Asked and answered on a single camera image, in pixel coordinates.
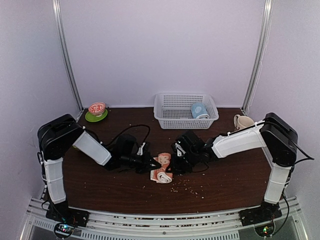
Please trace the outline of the orange bunny towel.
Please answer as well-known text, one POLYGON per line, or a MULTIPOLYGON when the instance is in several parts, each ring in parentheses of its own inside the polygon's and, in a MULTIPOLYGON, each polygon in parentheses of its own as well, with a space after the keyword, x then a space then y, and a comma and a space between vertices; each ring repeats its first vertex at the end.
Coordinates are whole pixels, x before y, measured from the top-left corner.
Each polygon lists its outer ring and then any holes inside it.
POLYGON ((171 154, 167 152, 160 153, 153 158, 161 167, 150 171, 150 180, 158 184, 169 184, 173 180, 173 174, 166 172, 167 167, 171 163, 171 154))

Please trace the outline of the white plastic basket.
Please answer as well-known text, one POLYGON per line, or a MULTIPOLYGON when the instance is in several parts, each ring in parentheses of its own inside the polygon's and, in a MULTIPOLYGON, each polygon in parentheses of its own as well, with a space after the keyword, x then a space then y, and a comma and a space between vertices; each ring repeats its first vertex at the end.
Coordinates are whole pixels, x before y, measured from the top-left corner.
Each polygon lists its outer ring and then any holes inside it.
POLYGON ((164 130, 208 129, 219 119, 219 112, 212 97, 202 93, 158 93, 154 99, 154 118, 164 130), (195 119, 191 106, 203 103, 209 118, 195 119))

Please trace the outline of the blue patterned towel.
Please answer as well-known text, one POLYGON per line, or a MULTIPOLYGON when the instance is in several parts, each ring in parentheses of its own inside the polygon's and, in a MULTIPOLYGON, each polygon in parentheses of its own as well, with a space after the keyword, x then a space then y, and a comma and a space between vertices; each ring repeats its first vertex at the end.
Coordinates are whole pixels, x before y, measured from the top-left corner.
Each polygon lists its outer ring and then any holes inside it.
POLYGON ((196 102, 191 106, 191 114, 194 119, 208 119, 209 114, 202 102, 196 102))

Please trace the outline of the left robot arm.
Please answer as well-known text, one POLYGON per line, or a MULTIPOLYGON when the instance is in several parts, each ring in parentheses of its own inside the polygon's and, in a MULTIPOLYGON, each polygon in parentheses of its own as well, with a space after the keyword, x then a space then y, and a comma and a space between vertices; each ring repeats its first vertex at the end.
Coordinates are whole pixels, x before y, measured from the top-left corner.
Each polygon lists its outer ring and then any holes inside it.
POLYGON ((146 140, 137 139, 121 131, 108 144, 104 144, 95 132, 80 125, 65 114, 43 126, 37 132, 42 179, 47 186, 52 213, 61 222, 72 218, 64 188, 63 160, 70 148, 76 148, 93 159, 98 165, 111 171, 122 166, 143 174, 161 168, 149 152, 146 140))

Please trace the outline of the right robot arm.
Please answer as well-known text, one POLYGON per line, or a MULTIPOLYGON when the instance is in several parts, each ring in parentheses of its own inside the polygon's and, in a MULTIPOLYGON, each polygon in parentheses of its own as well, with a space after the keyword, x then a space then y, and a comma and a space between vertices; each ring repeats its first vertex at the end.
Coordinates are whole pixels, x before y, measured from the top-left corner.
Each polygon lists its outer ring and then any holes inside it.
POLYGON ((267 148, 272 167, 261 205, 256 210, 259 220, 268 220, 278 209, 279 200, 289 183, 297 159, 298 133, 273 112, 259 122, 234 132, 203 141, 192 130, 180 135, 171 145, 168 173, 192 173, 198 163, 207 164, 248 150, 267 148))

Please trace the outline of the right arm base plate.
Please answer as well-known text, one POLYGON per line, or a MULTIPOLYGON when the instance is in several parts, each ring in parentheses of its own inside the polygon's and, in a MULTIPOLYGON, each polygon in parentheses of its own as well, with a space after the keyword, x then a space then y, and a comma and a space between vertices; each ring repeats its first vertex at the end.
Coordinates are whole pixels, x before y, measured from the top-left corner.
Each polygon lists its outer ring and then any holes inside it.
POLYGON ((262 206, 247 208, 239 212, 242 226, 253 226, 255 233, 262 238, 271 237, 276 232, 274 220, 281 216, 280 209, 273 211, 262 206))

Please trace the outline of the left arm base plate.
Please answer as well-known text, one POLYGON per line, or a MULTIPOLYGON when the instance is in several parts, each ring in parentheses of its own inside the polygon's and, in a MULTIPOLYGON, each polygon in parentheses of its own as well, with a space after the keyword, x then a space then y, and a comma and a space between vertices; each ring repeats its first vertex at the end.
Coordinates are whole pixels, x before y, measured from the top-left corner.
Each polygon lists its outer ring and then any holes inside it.
POLYGON ((86 227, 90 213, 85 210, 70 208, 68 216, 62 216, 54 208, 46 211, 46 218, 57 223, 53 227, 53 233, 60 239, 69 238, 77 227, 86 227))

